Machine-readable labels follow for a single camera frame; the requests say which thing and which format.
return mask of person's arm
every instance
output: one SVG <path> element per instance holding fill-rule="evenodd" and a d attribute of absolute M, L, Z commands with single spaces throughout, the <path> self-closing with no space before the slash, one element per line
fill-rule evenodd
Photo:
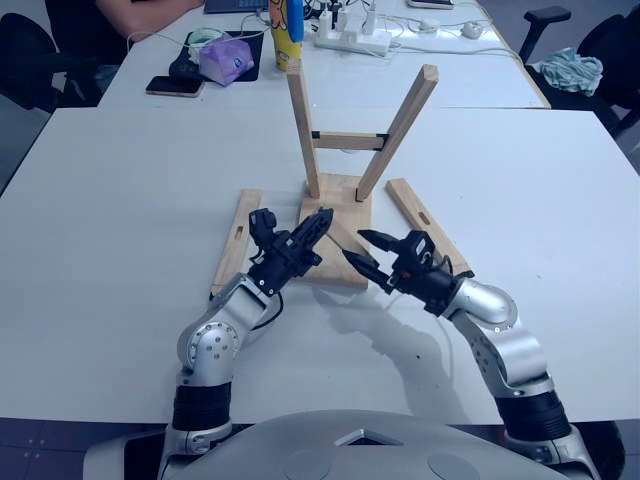
<path fill-rule="evenodd" d="M 124 38 L 139 31 L 156 32 L 203 3 L 204 0 L 96 0 L 100 12 Z M 145 36 L 135 35 L 132 40 Z"/>

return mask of white mouse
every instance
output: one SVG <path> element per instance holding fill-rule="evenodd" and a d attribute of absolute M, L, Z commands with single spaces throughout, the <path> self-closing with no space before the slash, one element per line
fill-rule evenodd
<path fill-rule="evenodd" d="M 483 30 L 484 29 L 482 28 L 482 25 L 480 25 L 478 22 L 466 22 L 460 32 L 462 33 L 462 35 L 470 38 L 471 40 L 477 40 L 478 38 L 480 38 L 480 35 L 482 35 Z"/>

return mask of desk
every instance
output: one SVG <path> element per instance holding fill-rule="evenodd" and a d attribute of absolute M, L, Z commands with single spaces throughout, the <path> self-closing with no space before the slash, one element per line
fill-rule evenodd
<path fill-rule="evenodd" d="M 380 131 L 394 110 L 315 114 Z M 345 174 L 369 158 L 319 152 Z M 400 176 L 478 279 L 513 296 L 570 419 L 640 417 L 638 177 L 596 117 L 423 111 L 374 192 L 374 226 L 396 236 L 408 225 L 383 187 Z M 290 107 L 57 110 L 0 200 L 0 416 L 168 421 L 176 340 L 205 309 L 240 189 L 266 190 L 286 227 L 303 179 Z M 462 336 L 418 301 L 300 282 L 283 295 L 238 358 L 234 421 L 327 408 L 500 421 Z"/>
<path fill-rule="evenodd" d="M 358 13 L 359 5 L 351 8 Z M 413 18 L 437 18 L 452 24 L 483 17 L 473 5 L 460 5 L 451 11 L 409 8 L 403 0 L 380 2 L 378 11 Z M 193 10 L 161 33 L 182 41 L 188 32 L 209 26 L 237 30 L 245 14 L 203 15 Z M 245 28 L 262 29 L 248 21 Z M 400 27 L 388 21 L 389 30 L 400 33 Z M 476 50 L 504 47 L 493 28 L 479 40 L 459 38 L 459 31 L 447 27 L 446 32 L 416 35 L 406 31 L 399 41 L 406 45 L 438 50 Z M 209 83 L 197 99 L 146 95 L 144 89 L 155 75 L 167 75 L 169 64 L 180 47 L 160 37 L 147 38 L 136 44 L 105 93 L 101 107 L 275 107 L 287 104 L 289 92 L 284 74 L 275 67 L 271 34 L 263 42 L 260 75 L 256 82 L 234 83 L 226 88 Z M 304 42 L 303 61 L 311 104 L 318 108 L 381 107 L 398 108 L 404 95 L 424 63 L 437 65 L 440 85 L 429 99 L 428 108 L 493 107 L 543 108 L 544 97 L 531 86 L 528 74 L 506 53 L 498 55 L 447 55 L 422 53 L 390 54 L 389 59 L 316 48 L 313 39 Z"/>

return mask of white charger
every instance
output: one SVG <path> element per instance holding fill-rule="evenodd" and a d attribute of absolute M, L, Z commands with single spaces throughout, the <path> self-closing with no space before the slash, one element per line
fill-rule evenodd
<path fill-rule="evenodd" d="M 420 22 L 420 31 L 424 33 L 436 33 L 440 29 L 440 20 L 425 18 Z"/>
<path fill-rule="evenodd" d="M 482 35 L 484 28 L 478 22 L 466 22 L 462 26 L 462 30 L 460 32 L 467 38 L 471 40 L 477 40 Z"/>

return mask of floor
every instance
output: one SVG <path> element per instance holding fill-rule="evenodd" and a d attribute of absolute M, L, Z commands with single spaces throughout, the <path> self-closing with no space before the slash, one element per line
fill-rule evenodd
<path fill-rule="evenodd" d="M 528 23 L 525 11 L 549 5 L 562 5 L 572 10 L 571 21 L 552 25 L 542 36 L 531 61 L 564 46 L 578 45 L 580 40 L 601 20 L 616 13 L 626 14 L 638 2 L 633 0 L 481 0 L 495 23 L 514 49 L 519 49 Z M 18 111 L 16 115 L 26 113 Z M 21 135 L 0 137 L 4 147 L 0 158 L 0 191 L 10 178 L 15 165 L 27 152 L 46 122 L 46 115 L 30 113 L 24 122 L 28 128 Z M 640 165 L 640 126 L 625 133 L 618 142 L 630 160 Z M 618 422 L 627 453 L 623 480 L 640 478 L 640 421 Z M 80 480 L 84 452 L 93 444 L 123 435 L 157 429 L 158 425 L 96 424 L 15 420 L 0 418 L 0 478 L 2 480 Z M 482 436 L 483 429 L 472 429 Z"/>

